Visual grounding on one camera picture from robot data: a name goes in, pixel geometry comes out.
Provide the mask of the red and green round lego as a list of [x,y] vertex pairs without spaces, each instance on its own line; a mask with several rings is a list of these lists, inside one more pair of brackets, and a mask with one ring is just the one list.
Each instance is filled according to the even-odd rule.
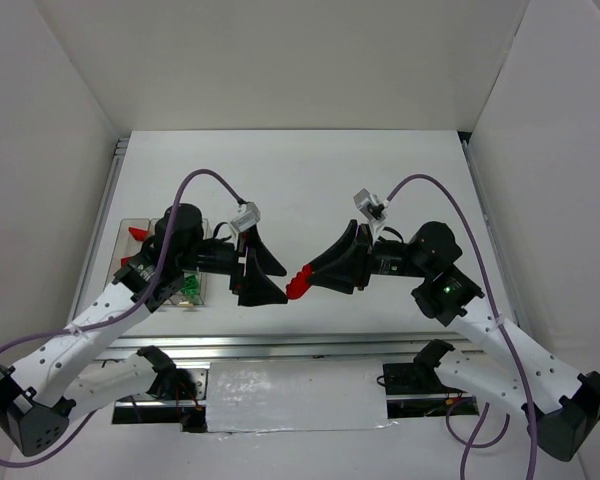
[[309,278],[313,274],[311,264],[306,264],[286,285],[286,296],[289,300],[298,300],[311,288]]

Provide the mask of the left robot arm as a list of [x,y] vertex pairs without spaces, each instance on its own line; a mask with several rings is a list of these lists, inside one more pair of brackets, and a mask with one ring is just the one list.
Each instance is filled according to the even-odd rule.
[[131,327],[178,294],[194,272],[227,275],[244,307],[284,304],[272,282],[285,268],[264,246],[260,212],[244,203],[229,223],[235,240],[207,237],[198,207],[166,210],[140,250],[117,270],[100,296],[65,335],[11,366],[0,364],[0,427],[26,457],[56,443],[77,418],[132,395],[197,401],[192,375],[160,348],[145,346],[112,367],[87,366]]

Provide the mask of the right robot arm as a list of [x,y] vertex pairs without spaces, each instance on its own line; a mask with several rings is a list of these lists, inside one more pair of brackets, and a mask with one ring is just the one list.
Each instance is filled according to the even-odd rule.
[[421,382],[498,405],[526,420],[541,450],[571,460],[600,421],[600,373],[578,371],[496,316],[481,288],[455,266],[461,254],[453,232],[441,222],[424,224],[404,242],[375,241],[369,225],[352,220],[301,272],[308,286],[344,294],[364,289],[374,275],[420,279],[411,295],[421,313],[498,364],[476,364],[450,343],[432,340],[413,360]]

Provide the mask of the red curved lego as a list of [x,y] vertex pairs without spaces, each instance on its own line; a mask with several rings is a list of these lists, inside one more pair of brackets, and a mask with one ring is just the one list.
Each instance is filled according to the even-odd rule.
[[137,242],[144,242],[150,236],[149,230],[137,227],[129,227],[128,232],[131,235],[131,237]]

